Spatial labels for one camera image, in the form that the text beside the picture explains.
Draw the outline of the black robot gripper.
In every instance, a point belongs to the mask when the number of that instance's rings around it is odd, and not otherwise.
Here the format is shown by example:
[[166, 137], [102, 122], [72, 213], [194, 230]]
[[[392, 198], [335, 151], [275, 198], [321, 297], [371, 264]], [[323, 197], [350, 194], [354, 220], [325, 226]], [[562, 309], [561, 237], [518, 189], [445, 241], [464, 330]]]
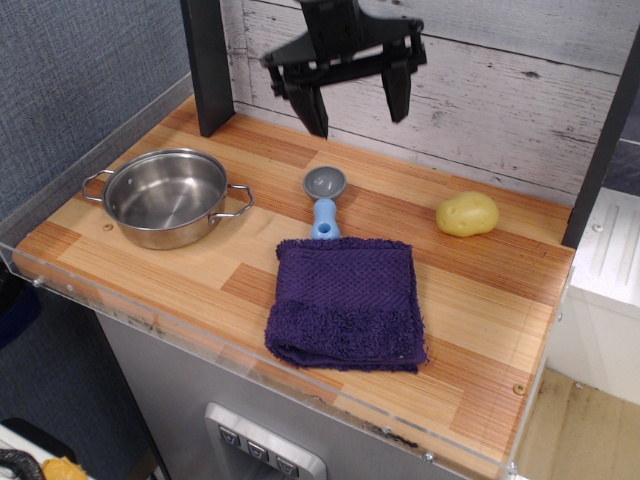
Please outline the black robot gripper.
[[302, 1], [307, 31], [260, 59], [276, 96], [312, 135], [327, 138], [321, 86], [381, 74], [391, 120], [409, 114], [411, 74], [427, 62], [417, 18], [380, 18], [356, 1]]

